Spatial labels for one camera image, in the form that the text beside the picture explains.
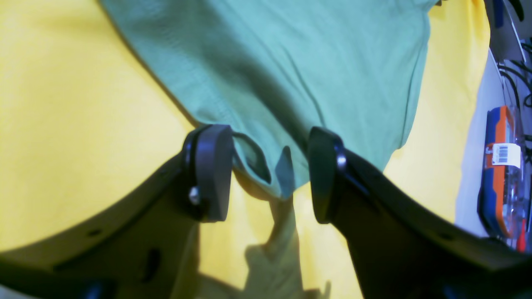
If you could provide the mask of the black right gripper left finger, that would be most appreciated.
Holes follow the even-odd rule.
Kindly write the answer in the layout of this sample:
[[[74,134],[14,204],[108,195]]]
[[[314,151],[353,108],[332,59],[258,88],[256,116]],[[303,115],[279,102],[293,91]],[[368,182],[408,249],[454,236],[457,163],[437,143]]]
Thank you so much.
[[[191,131],[183,147],[106,210],[1,253],[1,284],[42,299],[168,299],[200,223],[227,218],[229,125]]]

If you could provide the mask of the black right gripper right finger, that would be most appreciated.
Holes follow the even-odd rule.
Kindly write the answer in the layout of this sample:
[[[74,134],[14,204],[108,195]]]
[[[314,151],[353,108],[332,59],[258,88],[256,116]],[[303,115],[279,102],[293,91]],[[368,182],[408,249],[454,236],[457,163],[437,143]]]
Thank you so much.
[[[314,214],[345,237],[365,299],[530,299],[531,255],[460,229],[313,127]]]

